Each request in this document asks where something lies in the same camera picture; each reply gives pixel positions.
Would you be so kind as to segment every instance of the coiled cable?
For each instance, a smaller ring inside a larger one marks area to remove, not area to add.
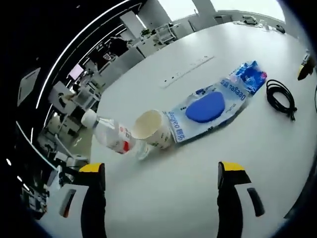
[[[275,97],[274,93],[281,93],[283,94],[287,100],[289,101],[289,108],[282,105]],[[295,107],[295,101],[293,98],[293,95],[288,90],[287,87],[285,87],[284,84],[281,82],[270,79],[266,82],[266,98],[268,103],[276,109],[277,111],[281,113],[287,114],[288,117],[291,118],[291,120],[295,120],[294,113],[297,111],[297,108]]]

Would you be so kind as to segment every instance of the desk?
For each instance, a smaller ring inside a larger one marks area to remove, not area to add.
[[[163,78],[206,55],[215,58],[166,89],[159,87]],[[316,76],[297,81],[304,55],[305,47],[289,35],[226,23],[166,46],[115,81],[103,93],[98,114],[130,128],[144,111],[169,110],[248,60],[257,60],[268,79],[289,88],[298,111],[295,122],[276,112],[266,101],[263,86],[224,129],[141,162],[115,154],[93,137],[91,161],[106,166],[107,235],[216,237],[221,160],[244,166],[265,213],[282,222],[305,184],[317,145]],[[261,234],[267,237],[276,227]]]

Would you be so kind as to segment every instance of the plastic cup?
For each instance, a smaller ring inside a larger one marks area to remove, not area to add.
[[[150,110],[139,116],[134,123],[131,134],[135,139],[144,140],[160,149],[166,149],[173,142],[172,134],[163,114],[157,110]]]

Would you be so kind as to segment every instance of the computer monitor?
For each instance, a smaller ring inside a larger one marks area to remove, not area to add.
[[[79,64],[76,64],[75,67],[70,71],[69,76],[76,80],[83,71],[84,69]]]

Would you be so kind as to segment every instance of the plastic water bottle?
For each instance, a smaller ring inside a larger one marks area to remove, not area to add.
[[[94,130],[97,141],[109,149],[119,153],[145,158],[149,153],[149,145],[143,140],[137,140],[131,136],[131,132],[119,122],[99,117],[89,109],[83,115],[81,123]]]

